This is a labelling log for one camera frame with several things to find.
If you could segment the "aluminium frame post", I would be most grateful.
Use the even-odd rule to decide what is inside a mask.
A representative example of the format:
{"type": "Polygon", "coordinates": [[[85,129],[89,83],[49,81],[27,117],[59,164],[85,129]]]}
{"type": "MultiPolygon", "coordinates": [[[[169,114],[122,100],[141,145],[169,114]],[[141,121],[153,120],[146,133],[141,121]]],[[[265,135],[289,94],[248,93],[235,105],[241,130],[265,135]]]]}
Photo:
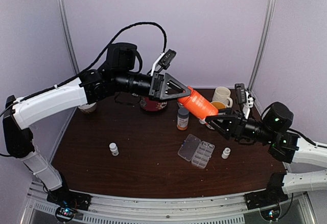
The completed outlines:
{"type": "Polygon", "coordinates": [[[269,36],[270,27],[271,27],[273,16],[274,16],[276,1],[277,0],[267,0],[265,19],[264,19],[264,23],[263,23],[263,28],[262,28],[262,33],[261,33],[261,37],[260,37],[259,47],[258,47],[258,51],[257,51],[257,54],[256,54],[254,67],[252,69],[252,73],[251,73],[251,76],[250,76],[249,85],[248,85],[248,89],[250,91],[252,91],[253,88],[254,88],[255,81],[256,81],[256,78],[257,78],[258,73],[259,73],[260,65],[261,65],[261,62],[263,60],[264,51],[265,51],[266,43],[267,43],[268,36],[269,36]]]}
{"type": "Polygon", "coordinates": [[[74,75],[72,77],[63,81],[63,84],[67,84],[78,77],[78,74],[80,73],[80,68],[77,63],[74,46],[73,46],[73,41],[72,41],[71,33],[69,30],[64,0],[57,0],[57,4],[58,4],[58,8],[59,8],[59,14],[60,14],[60,18],[61,18],[63,34],[64,34],[66,48],[68,51],[68,56],[69,56],[69,60],[72,65],[72,68],[73,68],[73,72],[74,72],[74,75]]]}

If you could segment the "right aluminium frame post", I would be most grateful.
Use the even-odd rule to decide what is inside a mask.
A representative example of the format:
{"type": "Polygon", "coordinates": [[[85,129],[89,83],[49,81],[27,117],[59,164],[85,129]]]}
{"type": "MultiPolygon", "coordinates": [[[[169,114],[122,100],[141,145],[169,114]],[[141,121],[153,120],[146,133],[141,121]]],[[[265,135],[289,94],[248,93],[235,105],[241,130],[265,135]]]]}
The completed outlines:
{"type": "Polygon", "coordinates": [[[264,19],[264,23],[263,23],[263,28],[262,28],[262,33],[261,33],[261,37],[260,37],[259,47],[258,47],[258,51],[257,51],[257,54],[256,54],[254,67],[252,69],[252,73],[251,73],[251,76],[250,76],[249,85],[248,85],[248,89],[250,91],[252,91],[253,88],[254,88],[255,81],[256,81],[256,78],[257,78],[258,73],[259,73],[260,65],[261,65],[261,62],[263,60],[264,51],[265,51],[266,43],[267,43],[268,36],[269,36],[270,27],[271,27],[273,16],[274,16],[276,1],[277,0],[267,0],[265,19],[264,19]]]}

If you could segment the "orange pill bottle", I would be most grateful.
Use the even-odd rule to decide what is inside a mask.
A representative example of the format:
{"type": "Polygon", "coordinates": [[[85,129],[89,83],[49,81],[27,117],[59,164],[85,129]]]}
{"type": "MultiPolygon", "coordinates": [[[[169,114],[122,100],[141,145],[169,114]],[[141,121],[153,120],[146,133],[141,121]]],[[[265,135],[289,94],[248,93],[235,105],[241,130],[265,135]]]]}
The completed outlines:
{"type": "Polygon", "coordinates": [[[188,86],[188,89],[191,91],[191,94],[189,96],[178,98],[177,101],[197,119],[205,120],[208,116],[216,116],[218,114],[218,109],[198,91],[190,86],[188,86]]]}

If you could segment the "clear plastic pill organizer box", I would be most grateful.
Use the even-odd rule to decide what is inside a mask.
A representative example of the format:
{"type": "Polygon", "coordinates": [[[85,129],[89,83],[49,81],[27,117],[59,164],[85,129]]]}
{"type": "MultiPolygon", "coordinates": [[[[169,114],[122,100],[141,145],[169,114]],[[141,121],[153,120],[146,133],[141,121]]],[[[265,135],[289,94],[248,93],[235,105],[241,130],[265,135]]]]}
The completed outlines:
{"type": "Polygon", "coordinates": [[[178,155],[192,165],[204,169],[212,157],[215,145],[189,134],[178,150],[178,155]]]}

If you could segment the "floral mug yellow inside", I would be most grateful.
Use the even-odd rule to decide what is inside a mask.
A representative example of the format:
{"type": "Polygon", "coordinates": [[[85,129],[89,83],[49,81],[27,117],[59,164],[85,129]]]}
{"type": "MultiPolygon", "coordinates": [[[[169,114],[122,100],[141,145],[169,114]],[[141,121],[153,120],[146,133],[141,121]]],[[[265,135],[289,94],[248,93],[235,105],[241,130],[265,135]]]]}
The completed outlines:
{"type": "MultiPolygon", "coordinates": [[[[213,105],[218,110],[227,108],[227,106],[224,103],[220,102],[220,101],[212,101],[211,105],[213,105]]],[[[207,125],[207,123],[204,120],[199,120],[199,122],[201,124],[207,125]]]]}

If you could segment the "left aluminium frame post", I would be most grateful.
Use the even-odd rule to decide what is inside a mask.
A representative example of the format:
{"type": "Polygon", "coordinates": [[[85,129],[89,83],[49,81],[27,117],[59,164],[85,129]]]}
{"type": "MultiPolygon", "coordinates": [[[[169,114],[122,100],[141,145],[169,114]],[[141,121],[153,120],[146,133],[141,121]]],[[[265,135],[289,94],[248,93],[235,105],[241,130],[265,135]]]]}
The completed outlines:
{"type": "Polygon", "coordinates": [[[60,14],[60,18],[61,18],[63,34],[64,34],[66,48],[68,51],[68,56],[69,56],[69,60],[72,65],[72,68],[73,68],[73,72],[74,72],[74,75],[72,77],[63,81],[63,84],[67,84],[78,77],[78,74],[80,73],[80,68],[77,63],[74,46],[73,46],[73,41],[72,41],[71,33],[69,30],[64,0],[57,0],[57,4],[58,4],[58,8],[59,8],[59,14],[60,14]]]}

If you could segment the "red floral plate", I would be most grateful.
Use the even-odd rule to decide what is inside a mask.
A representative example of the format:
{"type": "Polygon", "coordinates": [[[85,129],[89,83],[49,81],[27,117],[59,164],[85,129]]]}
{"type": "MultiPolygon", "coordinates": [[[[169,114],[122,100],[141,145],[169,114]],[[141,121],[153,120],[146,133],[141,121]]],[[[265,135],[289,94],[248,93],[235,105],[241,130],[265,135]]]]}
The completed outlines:
{"type": "Polygon", "coordinates": [[[168,103],[163,101],[150,100],[148,97],[142,97],[139,105],[145,111],[156,112],[166,108],[168,103]]]}

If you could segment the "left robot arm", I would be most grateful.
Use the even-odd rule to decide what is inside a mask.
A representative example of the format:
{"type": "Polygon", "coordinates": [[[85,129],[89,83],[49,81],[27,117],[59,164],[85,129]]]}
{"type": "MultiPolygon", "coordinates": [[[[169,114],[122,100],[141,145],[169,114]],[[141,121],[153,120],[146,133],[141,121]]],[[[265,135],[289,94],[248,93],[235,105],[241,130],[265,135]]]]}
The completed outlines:
{"type": "Polygon", "coordinates": [[[73,193],[65,185],[64,177],[34,147],[29,127],[63,110],[94,105],[117,92],[155,101],[175,100],[191,94],[189,88],[167,73],[160,74],[155,69],[149,75],[134,72],[136,60],[141,60],[136,45],[110,44],[106,60],[98,69],[87,70],[68,83],[46,91],[22,98],[7,98],[3,130],[8,154],[20,159],[63,206],[73,202],[73,193]]]}

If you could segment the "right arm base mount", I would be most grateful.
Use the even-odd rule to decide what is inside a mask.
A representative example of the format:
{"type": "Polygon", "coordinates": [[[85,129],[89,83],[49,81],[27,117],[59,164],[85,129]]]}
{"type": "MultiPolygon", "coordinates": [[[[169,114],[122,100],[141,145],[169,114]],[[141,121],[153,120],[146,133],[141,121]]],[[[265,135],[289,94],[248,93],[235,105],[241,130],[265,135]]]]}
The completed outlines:
{"type": "Polygon", "coordinates": [[[266,206],[277,205],[280,202],[288,200],[288,195],[275,190],[263,190],[250,192],[244,195],[248,210],[263,208],[266,206]]]}

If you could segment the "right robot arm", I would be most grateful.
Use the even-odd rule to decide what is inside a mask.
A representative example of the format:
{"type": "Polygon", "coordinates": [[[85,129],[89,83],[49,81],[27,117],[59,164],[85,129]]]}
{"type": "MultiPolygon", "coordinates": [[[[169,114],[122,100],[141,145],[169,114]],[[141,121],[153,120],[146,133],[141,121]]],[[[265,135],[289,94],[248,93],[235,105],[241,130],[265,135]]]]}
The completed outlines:
{"type": "Polygon", "coordinates": [[[205,118],[206,123],[227,140],[234,138],[247,145],[260,142],[268,145],[269,154],[280,162],[323,168],[307,173],[272,174],[262,193],[262,200],[269,205],[291,193],[326,189],[326,144],[314,142],[292,129],[293,117],[293,112],[284,104],[274,102],[266,108],[260,120],[247,118],[230,108],[205,118]]]}

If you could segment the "small white rice bowl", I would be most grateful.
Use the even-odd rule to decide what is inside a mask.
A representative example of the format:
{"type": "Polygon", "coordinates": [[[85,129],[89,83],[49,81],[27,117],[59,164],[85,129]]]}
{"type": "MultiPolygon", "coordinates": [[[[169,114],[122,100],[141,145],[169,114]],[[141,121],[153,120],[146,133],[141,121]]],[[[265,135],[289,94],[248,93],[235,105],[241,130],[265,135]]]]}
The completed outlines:
{"type": "Polygon", "coordinates": [[[97,109],[97,103],[81,105],[78,106],[78,109],[85,114],[89,114],[97,109]]]}

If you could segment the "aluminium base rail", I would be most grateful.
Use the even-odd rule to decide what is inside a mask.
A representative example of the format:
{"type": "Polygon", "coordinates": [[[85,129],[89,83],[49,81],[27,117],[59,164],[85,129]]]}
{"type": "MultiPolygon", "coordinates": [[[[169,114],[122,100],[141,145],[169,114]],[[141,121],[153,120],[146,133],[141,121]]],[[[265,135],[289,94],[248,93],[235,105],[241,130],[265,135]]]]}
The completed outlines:
{"type": "MultiPolygon", "coordinates": [[[[294,194],[290,199],[248,209],[244,193],[196,198],[129,198],[87,193],[88,210],[77,210],[68,223],[318,223],[309,196],[294,194]],[[261,214],[281,208],[282,219],[267,221],[261,214]]],[[[32,181],[18,223],[60,223],[58,205],[46,200],[42,183],[32,181]]]]}

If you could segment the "cream ribbed mug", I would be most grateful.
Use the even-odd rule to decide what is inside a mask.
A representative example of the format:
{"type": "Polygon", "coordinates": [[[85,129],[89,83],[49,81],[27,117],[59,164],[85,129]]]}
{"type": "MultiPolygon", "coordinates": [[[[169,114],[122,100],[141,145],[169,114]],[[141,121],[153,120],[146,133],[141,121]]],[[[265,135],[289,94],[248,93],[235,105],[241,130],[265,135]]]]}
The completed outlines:
{"type": "Polygon", "coordinates": [[[222,102],[229,108],[233,106],[233,100],[230,97],[230,95],[231,95],[230,89],[223,86],[219,86],[214,91],[212,101],[222,102]]]}

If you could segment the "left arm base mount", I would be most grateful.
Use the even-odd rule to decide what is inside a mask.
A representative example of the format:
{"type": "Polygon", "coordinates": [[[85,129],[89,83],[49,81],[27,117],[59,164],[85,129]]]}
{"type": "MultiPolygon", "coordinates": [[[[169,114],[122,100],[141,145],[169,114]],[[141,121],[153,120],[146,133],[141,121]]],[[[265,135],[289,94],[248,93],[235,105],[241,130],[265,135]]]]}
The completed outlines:
{"type": "Polygon", "coordinates": [[[72,210],[87,211],[91,202],[91,195],[74,191],[69,191],[66,195],[56,195],[53,192],[49,192],[46,200],[72,210]]]}

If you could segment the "grey cap supplement bottle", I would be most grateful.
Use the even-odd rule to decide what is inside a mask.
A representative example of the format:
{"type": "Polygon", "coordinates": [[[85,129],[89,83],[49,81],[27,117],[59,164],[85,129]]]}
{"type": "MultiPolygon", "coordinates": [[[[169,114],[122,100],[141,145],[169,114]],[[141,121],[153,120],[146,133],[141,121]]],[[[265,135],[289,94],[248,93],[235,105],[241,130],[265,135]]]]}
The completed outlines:
{"type": "Polygon", "coordinates": [[[186,130],[189,123],[189,111],[186,108],[179,108],[177,113],[177,128],[186,130]]]}

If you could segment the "small white bottle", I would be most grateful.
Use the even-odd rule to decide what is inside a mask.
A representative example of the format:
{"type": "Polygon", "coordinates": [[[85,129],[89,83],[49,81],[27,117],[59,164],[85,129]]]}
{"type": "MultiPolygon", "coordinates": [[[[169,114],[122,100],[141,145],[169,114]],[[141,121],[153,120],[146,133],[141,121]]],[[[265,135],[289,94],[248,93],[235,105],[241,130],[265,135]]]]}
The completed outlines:
{"type": "Polygon", "coordinates": [[[230,152],[231,152],[231,149],[230,149],[229,147],[226,147],[226,148],[223,150],[223,152],[222,152],[222,154],[221,154],[221,157],[222,157],[223,159],[227,159],[227,158],[229,157],[229,155],[230,155],[230,152]]]}
{"type": "Polygon", "coordinates": [[[116,145],[116,143],[112,142],[109,144],[109,149],[110,149],[110,152],[113,156],[117,156],[119,155],[119,150],[118,150],[118,147],[116,145]]]}

